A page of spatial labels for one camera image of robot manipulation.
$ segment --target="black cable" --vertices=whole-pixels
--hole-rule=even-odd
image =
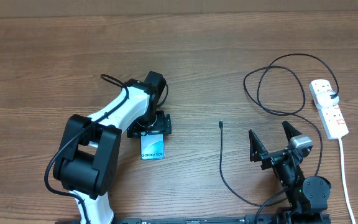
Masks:
[[[256,206],[256,207],[261,207],[262,205],[258,205],[258,204],[256,204],[256,203],[252,203],[252,202],[250,202],[250,201],[244,199],[243,197],[241,197],[239,194],[237,194],[233,189],[231,189],[231,187],[229,186],[229,184],[228,184],[228,183],[226,182],[226,180],[224,179],[223,173],[222,173],[223,121],[220,121],[220,122],[219,122],[219,128],[221,129],[221,156],[220,156],[220,162],[219,162],[219,172],[221,173],[221,178],[222,178],[222,180],[223,180],[224,185],[226,185],[226,187],[227,187],[235,196],[237,196],[237,197],[238,197],[239,199],[241,199],[242,201],[244,201],[244,202],[246,202],[246,203],[248,203],[248,204],[250,204],[250,205]],[[266,206],[269,207],[269,206],[272,206],[272,205],[276,205],[276,204],[281,203],[281,202],[283,202],[283,201],[285,201],[285,200],[286,200],[286,198],[283,198],[283,199],[281,199],[281,200],[279,200],[279,201],[277,201],[277,202],[268,204],[268,205],[266,205]]]
[[[268,203],[271,202],[272,200],[274,200],[275,198],[277,198],[278,196],[280,196],[282,193],[284,193],[284,190],[280,191],[279,193],[273,195],[273,197],[269,198],[259,209],[258,209],[258,212],[256,213],[255,215],[255,220],[254,220],[254,224],[258,224],[258,216],[259,214],[261,213],[261,211],[267,207]]]
[[[318,133],[318,136],[320,138],[320,155],[319,155],[319,161],[318,161],[318,165],[317,165],[317,170],[316,170],[316,173],[315,175],[318,175],[318,172],[320,170],[320,165],[321,165],[321,160],[323,158],[323,137],[321,136],[321,132],[320,130],[317,128],[316,125],[314,125],[311,121],[309,121],[308,119],[300,116],[300,115],[297,115],[298,112],[300,112],[304,107],[305,107],[305,104],[306,104],[306,96],[305,96],[305,91],[303,89],[303,86],[302,86],[302,83],[299,81],[299,78],[297,77],[297,75],[291,71],[289,68],[287,67],[283,67],[283,66],[277,66],[277,65],[273,65],[277,60],[281,59],[281,58],[284,58],[284,57],[288,57],[288,56],[307,56],[307,57],[311,57],[311,58],[314,58],[316,60],[318,60],[319,62],[321,62],[327,69],[328,71],[330,72],[330,74],[333,76],[334,78],[334,81],[335,81],[335,84],[336,84],[336,88],[337,88],[337,92],[333,95],[331,95],[331,98],[335,98],[338,96],[338,93],[339,93],[339,85],[338,85],[338,82],[336,80],[336,77],[334,75],[334,72],[330,69],[330,67],[324,62],[322,61],[320,58],[316,57],[316,56],[313,56],[313,55],[310,55],[310,54],[288,54],[288,55],[283,55],[281,57],[278,57],[276,58],[272,63],[270,63],[270,65],[268,65],[267,67],[263,67],[263,68],[259,68],[259,69],[256,69],[250,73],[248,73],[245,77],[244,77],[244,81],[243,81],[243,86],[244,86],[244,90],[246,91],[248,97],[258,106],[260,106],[264,111],[270,113],[270,114],[273,114],[273,115],[277,115],[277,116],[288,116],[288,115],[293,115],[293,116],[296,116],[297,118],[300,118],[304,121],[306,121],[307,123],[309,123],[310,125],[312,125],[317,133]],[[262,83],[262,80],[263,80],[263,77],[265,76],[265,74],[267,73],[267,71],[271,68],[282,68],[282,69],[285,69],[287,71],[289,71],[294,77],[295,79],[297,80],[297,82],[299,83],[299,86],[302,90],[302,95],[303,95],[303,103],[302,103],[302,106],[300,109],[294,111],[294,112],[284,112],[284,111],[278,111],[278,110],[271,110],[269,108],[266,108],[263,106],[263,104],[260,102],[260,98],[259,98],[259,91],[260,91],[260,85]],[[248,90],[247,90],[247,87],[246,87],[246,79],[249,75],[255,73],[255,72],[258,72],[258,71],[261,71],[261,70],[265,70],[264,73],[262,74],[260,80],[259,80],[259,84],[258,84],[258,89],[257,89],[257,101],[256,102],[253,97],[251,97],[251,95],[249,94]],[[276,198],[277,196],[279,196],[280,194],[282,194],[284,191],[281,191],[277,194],[275,194],[273,197],[271,197],[270,199],[268,199],[263,205],[264,206],[261,206],[258,210],[258,212],[256,213],[255,215],[255,224],[257,224],[257,217],[259,216],[259,213],[263,210],[264,207],[267,206],[267,204],[273,200],[274,198]]]
[[[50,169],[52,168],[52,165],[53,163],[56,161],[56,158],[63,152],[63,150],[65,148],[67,148],[67,146],[69,146],[74,140],[78,139],[79,137],[81,137],[82,134],[84,134],[85,132],[87,132],[87,130],[89,130],[90,128],[92,128],[95,124],[99,123],[100,121],[104,120],[105,118],[107,118],[110,114],[112,114],[114,111],[116,111],[118,108],[120,108],[120,106],[122,106],[125,101],[129,98],[129,91],[128,91],[128,88],[126,86],[124,86],[123,82],[121,82],[120,80],[114,78],[114,77],[111,77],[109,75],[105,75],[105,74],[102,74],[100,75],[100,77],[109,82],[109,83],[112,83],[113,85],[116,85],[118,87],[121,87],[121,88],[124,88],[125,91],[126,91],[126,95],[124,97],[124,99],[117,105],[115,106],[113,109],[111,109],[110,111],[106,112],[102,117],[100,117],[99,119],[93,121],[90,125],[88,125],[87,127],[85,127],[84,129],[82,129],[78,134],[76,134],[73,138],[71,138],[61,149],[59,149],[56,154],[52,157],[52,159],[50,160],[46,170],[45,170],[45,175],[44,175],[44,182],[45,182],[45,186],[46,188],[54,193],[54,194],[57,194],[57,195],[62,195],[62,196],[67,196],[67,197],[73,197],[73,198],[76,198],[78,200],[78,203],[81,204],[82,206],[82,209],[83,209],[83,212],[84,212],[84,217],[85,217],[85,220],[86,220],[86,223],[87,224],[90,224],[91,221],[89,220],[89,217],[88,217],[88,213],[86,212],[86,207],[85,207],[85,203],[84,203],[84,200],[79,196],[79,195],[76,195],[76,194],[71,194],[71,193],[67,193],[67,192],[61,192],[59,190],[55,190],[53,189],[50,184],[49,184],[49,181],[48,181],[48,177],[49,177],[49,172],[50,172]]]
[[[167,96],[168,96],[168,84],[165,84],[165,86],[167,87],[167,91],[165,92],[165,97],[164,99],[161,101],[161,103],[159,103],[157,105],[157,108],[160,108],[164,103],[165,103],[165,100],[167,99]]]

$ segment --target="power strip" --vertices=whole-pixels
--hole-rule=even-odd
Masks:
[[[314,80],[309,84],[310,92],[313,96],[313,101],[317,107],[324,130],[326,131],[328,139],[338,139],[339,150],[341,153],[341,174],[342,184],[345,194],[345,200],[352,224],[356,224],[353,211],[347,194],[346,178],[345,178],[345,162],[342,145],[342,137],[349,133],[345,119],[339,109],[339,96],[332,98],[335,94],[331,84],[328,80]]]
[[[315,80],[309,84],[313,101],[323,122],[328,139],[339,139],[349,133],[345,119],[339,109],[339,96],[331,99],[335,94],[328,80]]]

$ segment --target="wire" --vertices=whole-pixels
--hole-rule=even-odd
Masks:
[[[167,87],[167,91],[165,92],[165,97],[164,99],[161,101],[161,103],[159,103],[157,105],[157,108],[160,108],[164,103],[165,103],[165,100],[167,99],[167,96],[168,96],[168,84],[165,84],[165,86]]]
[[[339,151],[341,152],[341,173],[342,173],[342,184],[343,184],[343,191],[345,193],[345,201],[346,206],[349,211],[349,215],[351,216],[352,224],[356,224],[356,220],[354,219],[351,203],[349,201],[349,196],[347,194],[347,186],[346,186],[346,178],[345,178],[345,161],[344,161],[344,153],[343,153],[343,144],[342,139],[338,138],[339,142]]]
[[[257,212],[256,215],[255,215],[254,224],[258,224],[258,216],[259,216],[259,214],[261,213],[261,211],[262,211],[265,207],[268,206],[267,204],[268,204],[269,202],[271,202],[272,200],[274,200],[275,198],[277,198],[278,196],[280,196],[282,193],[284,193],[284,190],[282,190],[282,191],[276,193],[275,195],[273,195],[273,197],[269,198],[269,199],[258,209],[258,212]]]
[[[226,185],[226,187],[235,195],[237,196],[239,199],[241,199],[242,201],[250,204],[250,205],[253,205],[253,206],[256,206],[256,207],[261,207],[262,205],[259,205],[259,204],[256,204],[256,203],[252,203],[246,199],[244,199],[243,197],[241,197],[239,194],[237,194],[230,186],[229,184],[227,184],[226,180],[224,179],[223,177],[223,173],[222,173],[222,156],[223,156],[223,121],[220,121],[219,122],[219,128],[221,129],[221,156],[220,156],[220,161],[219,161],[219,172],[221,173],[221,178],[223,180],[223,183],[224,185]],[[277,202],[274,202],[274,203],[271,203],[271,204],[268,204],[266,205],[266,207],[269,207],[269,206],[272,206],[272,205],[276,205],[278,203],[281,203],[283,201],[285,201],[286,198],[283,198]]]
[[[263,68],[258,68],[250,73],[248,73],[245,77],[244,77],[244,81],[243,81],[243,86],[244,86],[244,90],[245,92],[247,93],[248,97],[258,106],[260,106],[264,111],[270,113],[270,114],[273,114],[273,115],[277,115],[277,116],[289,116],[289,115],[292,115],[292,116],[296,116],[297,118],[300,118],[304,121],[306,121],[307,123],[309,123],[310,125],[312,125],[315,130],[317,131],[318,133],[318,136],[320,138],[320,155],[319,155],[319,161],[318,161],[318,165],[317,165],[317,169],[316,169],[316,173],[314,175],[318,175],[318,172],[320,170],[320,165],[321,165],[321,160],[323,158],[323,137],[321,136],[321,132],[320,130],[317,128],[316,125],[314,125],[311,121],[309,121],[308,119],[300,116],[300,115],[297,115],[298,112],[300,112],[304,107],[305,107],[305,104],[306,104],[306,96],[305,96],[305,90],[303,89],[303,86],[302,86],[302,83],[301,81],[299,80],[299,78],[297,77],[297,75],[295,74],[295,72],[291,71],[289,68],[287,67],[283,67],[283,66],[278,66],[278,65],[273,65],[277,60],[281,59],[281,58],[284,58],[284,57],[289,57],[289,56],[307,56],[307,57],[311,57],[311,58],[314,58],[316,60],[318,60],[319,62],[321,62],[327,69],[328,71],[330,72],[330,74],[333,76],[334,78],[334,81],[335,81],[335,84],[336,84],[336,88],[337,88],[337,92],[333,95],[331,95],[331,98],[335,98],[338,96],[338,93],[339,93],[339,85],[338,85],[338,82],[336,80],[336,77],[334,75],[334,72],[330,69],[330,67],[324,62],[322,61],[320,58],[316,57],[316,56],[313,56],[313,55],[310,55],[310,54],[287,54],[287,55],[283,55],[281,57],[278,57],[276,58],[272,63],[270,63],[267,67],[263,67]],[[301,88],[301,91],[302,91],[302,95],[303,95],[303,103],[302,103],[302,106],[294,111],[294,112],[285,112],[285,111],[278,111],[278,110],[271,110],[269,108],[266,108],[261,102],[260,102],[260,98],[259,98],[259,91],[260,91],[260,85],[262,83],[262,80],[265,76],[265,74],[269,71],[269,69],[271,68],[281,68],[281,69],[285,69],[287,71],[289,71],[294,77],[295,79],[297,80],[300,88]],[[262,74],[260,80],[259,80],[259,84],[258,84],[258,89],[257,89],[257,102],[253,99],[253,97],[251,97],[251,95],[249,94],[248,92],[248,89],[246,87],[246,79],[249,75],[255,73],[255,72],[258,72],[258,71],[261,71],[261,70],[265,70],[264,73]],[[272,198],[270,198],[269,200],[267,200],[265,204],[268,204],[271,200],[273,200],[275,197],[277,197],[278,195],[282,194],[282,192],[280,193],[277,193],[276,195],[274,195]],[[255,224],[257,223],[257,217],[259,215],[259,213],[263,210],[263,207],[260,207],[257,214],[255,215]]]
[[[87,130],[89,130],[90,128],[92,128],[95,124],[99,123],[100,121],[104,120],[105,118],[107,118],[110,114],[112,114],[114,111],[116,111],[120,106],[122,106],[125,101],[129,98],[129,91],[128,91],[128,88],[126,86],[124,86],[123,82],[121,82],[120,80],[118,80],[117,78],[114,78],[114,77],[111,77],[109,75],[105,75],[105,74],[102,74],[100,75],[100,77],[109,82],[109,83],[112,83],[113,85],[116,85],[118,87],[121,87],[121,88],[124,88],[125,91],[126,91],[126,95],[124,97],[124,99],[117,105],[115,106],[113,109],[111,109],[110,111],[108,111],[107,113],[105,113],[102,117],[100,117],[99,119],[93,121],[90,125],[88,125],[87,127],[85,127],[84,129],[82,129],[78,134],[76,134],[73,138],[71,138],[61,149],[59,149],[56,154],[52,157],[52,159],[50,160],[50,162],[48,163],[48,166],[45,170],[45,175],[44,175],[44,182],[45,182],[45,186],[46,188],[54,193],[54,194],[57,194],[57,195],[62,195],[62,196],[67,196],[67,197],[73,197],[75,199],[78,200],[78,203],[81,204],[82,206],[82,209],[83,209],[83,212],[84,212],[84,217],[85,217],[85,220],[86,220],[86,223],[87,224],[90,224],[91,221],[89,220],[89,217],[88,217],[88,213],[86,212],[86,207],[85,207],[85,203],[84,203],[84,200],[79,196],[79,195],[76,195],[76,194],[72,194],[72,193],[67,193],[67,192],[62,192],[62,191],[59,191],[59,190],[55,190],[53,189],[50,184],[49,184],[49,181],[48,181],[48,177],[49,177],[49,172],[50,172],[50,169],[52,168],[52,165],[53,163],[56,161],[56,158],[71,144],[73,143],[74,140],[77,140],[78,138],[81,137],[82,134],[84,134],[85,132],[87,132]]]

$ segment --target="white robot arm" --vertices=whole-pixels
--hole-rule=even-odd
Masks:
[[[116,111],[92,125],[76,142],[56,158],[53,177],[63,188],[80,196],[92,224],[110,224],[114,213],[109,206],[107,190],[116,173],[121,134],[127,131],[129,138],[147,134],[170,134],[169,114],[156,111],[158,100],[166,81],[161,74],[150,72],[144,82],[129,80],[124,83],[128,99]],[[100,111],[83,117],[74,114],[67,122],[60,148],[71,141],[85,127],[100,119],[119,105],[126,97],[126,90]],[[96,147],[95,155],[78,150],[78,145]],[[76,198],[81,220],[68,223],[85,224],[83,207]]]

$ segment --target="wooden table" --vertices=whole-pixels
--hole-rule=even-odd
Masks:
[[[142,161],[139,140],[123,137],[109,191],[117,217],[255,213],[257,208],[230,193],[219,176],[218,121],[224,121],[223,172],[243,197],[262,203],[280,190],[272,170],[262,171],[249,161],[249,129],[271,151],[286,145],[285,119],[310,135],[314,148],[301,167],[306,176],[313,175],[319,154],[316,131],[298,118],[267,114],[242,88],[247,72],[294,52],[321,57],[339,81],[350,130],[343,139],[347,187],[358,222],[358,12],[286,12],[0,19],[0,223],[79,217],[74,200],[51,194],[43,181],[65,123],[72,114],[86,116],[117,96],[120,90],[99,74],[143,80],[149,70],[164,74],[170,86],[162,109],[171,114],[173,131],[166,140],[166,158],[159,161]],[[298,74],[306,91],[300,115],[323,132],[319,174],[333,185],[327,213],[333,223],[350,223],[338,143],[327,140],[308,90],[312,80],[334,84],[333,79],[311,58],[277,64]],[[253,95],[259,77],[249,79]],[[289,73],[273,70],[266,76],[261,89],[266,106],[294,111],[301,99]]]

